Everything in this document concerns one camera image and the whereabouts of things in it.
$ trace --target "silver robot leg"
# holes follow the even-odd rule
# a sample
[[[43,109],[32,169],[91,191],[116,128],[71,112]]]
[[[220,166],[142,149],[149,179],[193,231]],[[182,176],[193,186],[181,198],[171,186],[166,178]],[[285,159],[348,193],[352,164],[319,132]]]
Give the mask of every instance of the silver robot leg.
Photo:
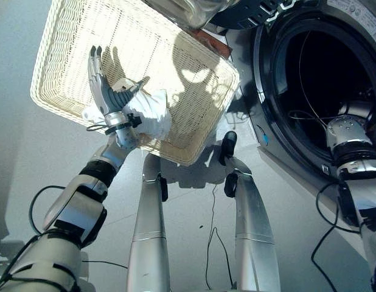
[[[169,260],[162,213],[167,199],[166,180],[160,175],[160,160],[148,154],[142,175],[130,261],[127,291],[170,291]]]
[[[237,289],[280,291],[279,267],[270,222],[250,169],[232,156],[236,142],[237,135],[234,132],[226,133],[220,162],[227,167],[229,173],[225,193],[235,198],[237,207]]]

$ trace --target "washing machine label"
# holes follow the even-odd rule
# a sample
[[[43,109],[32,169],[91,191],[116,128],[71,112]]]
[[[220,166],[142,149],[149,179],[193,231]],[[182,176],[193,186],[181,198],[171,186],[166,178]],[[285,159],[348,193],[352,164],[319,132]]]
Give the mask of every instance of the washing machine label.
[[[376,16],[358,0],[327,0],[327,5],[342,10],[360,23],[376,42]]]

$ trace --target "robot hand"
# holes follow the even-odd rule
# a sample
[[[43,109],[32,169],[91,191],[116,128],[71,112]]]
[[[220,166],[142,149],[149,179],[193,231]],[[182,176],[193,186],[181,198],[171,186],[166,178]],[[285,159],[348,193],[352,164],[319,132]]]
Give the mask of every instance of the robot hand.
[[[135,128],[141,123],[140,118],[132,114],[125,117],[122,108],[134,97],[143,84],[138,82],[131,88],[116,92],[108,84],[102,69],[102,48],[91,48],[88,58],[88,79],[95,103],[105,117],[108,127],[105,134],[116,133],[116,143],[125,151],[131,151],[138,145],[138,137]]]
[[[100,112],[106,117],[119,112],[141,89],[143,81],[138,82],[128,90],[113,91],[102,69],[102,48],[91,48],[88,59],[88,79],[95,103]]]

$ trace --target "silver metal tube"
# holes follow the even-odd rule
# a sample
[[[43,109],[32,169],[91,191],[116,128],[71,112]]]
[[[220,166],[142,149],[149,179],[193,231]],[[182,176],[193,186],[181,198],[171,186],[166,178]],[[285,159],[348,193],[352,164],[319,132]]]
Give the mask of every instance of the silver metal tube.
[[[170,291],[159,157],[147,155],[131,243],[127,291]]]
[[[376,269],[376,217],[367,216],[367,213],[376,211],[376,178],[351,180],[346,184],[356,208],[365,255],[373,275]]]
[[[273,234],[251,171],[236,158],[225,161],[228,169],[238,176],[235,189],[237,290],[280,291]]]

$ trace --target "black foot pad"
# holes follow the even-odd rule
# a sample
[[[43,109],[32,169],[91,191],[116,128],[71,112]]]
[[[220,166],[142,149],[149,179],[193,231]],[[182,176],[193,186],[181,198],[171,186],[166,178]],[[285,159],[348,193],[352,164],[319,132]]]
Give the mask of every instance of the black foot pad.
[[[219,163],[221,165],[226,165],[225,157],[231,157],[234,155],[234,148],[236,143],[237,133],[234,131],[228,131],[222,140],[221,152],[219,156]]]

